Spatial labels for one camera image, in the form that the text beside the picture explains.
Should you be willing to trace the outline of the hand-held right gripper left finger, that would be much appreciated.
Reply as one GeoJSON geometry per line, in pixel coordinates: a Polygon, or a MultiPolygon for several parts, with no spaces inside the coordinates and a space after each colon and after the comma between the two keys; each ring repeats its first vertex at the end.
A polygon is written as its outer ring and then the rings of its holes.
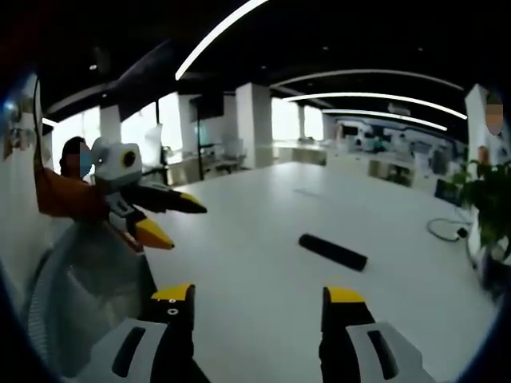
{"type": "Polygon", "coordinates": [[[194,360],[196,287],[158,290],[92,348],[79,382],[208,382],[194,360]]]}

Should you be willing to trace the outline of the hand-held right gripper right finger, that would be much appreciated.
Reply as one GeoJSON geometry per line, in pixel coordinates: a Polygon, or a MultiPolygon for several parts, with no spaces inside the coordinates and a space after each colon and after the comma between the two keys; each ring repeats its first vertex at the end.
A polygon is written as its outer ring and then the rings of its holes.
{"type": "Polygon", "coordinates": [[[361,294],[323,288],[319,359],[324,382],[433,382],[421,352],[390,323],[376,321],[361,294]]]}

